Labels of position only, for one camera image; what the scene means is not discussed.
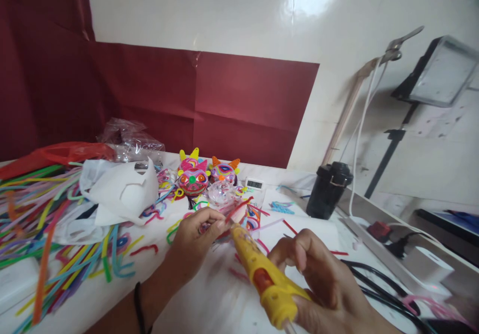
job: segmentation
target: colorful lion head craft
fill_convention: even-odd
[[[233,185],[238,184],[237,174],[240,172],[238,164],[239,159],[235,159],[230,163],[222,163],[215,156],[212,157],[213,164],[211,167],[211,182],[217,182],[220,180],[227,180]]]
[[[189,157],[185,151],[180,151],[181,163],[178,167],[178,181],[181,189],[190,197],[199,196],[208,186],[210,171],[207,170],[208,162],[199,160],[200,150],[195,148]]]

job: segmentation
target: black wristband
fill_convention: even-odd
[[[145,318],[143,318],[143,311],[141,310],[140,282],[135,285],[134,301],[136,317],[138,319],[138,325],[140,326],[140,334],[150,334],[153,326],[148,329],[148,332],[145,331]]]

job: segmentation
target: hand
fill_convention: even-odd
[[[349,268],[310,230],[282,238],[268,255],[278,268],[296,266],[313,302],[295,296],[296,322],[310,333],[399,333],[367,301]]]
[[[210,227],[200,234],[204,224]],[[200,269],[215,239],[228,229],[225,217],[211,208],[202,208],[180,222],[175,239],[165,260],[173,281],[180,287],[189,282]]]

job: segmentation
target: red paper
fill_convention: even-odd
[[[94,142],[115,116],[169,152],[287,166],[317,63],[94,42],[85,1],[0,0],[0,161]]]

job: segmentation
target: black bottle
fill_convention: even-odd
[[[348,165],[341,162],[321,166],[316,174],[306,213],[313,218],[329,219],[353,175]]]

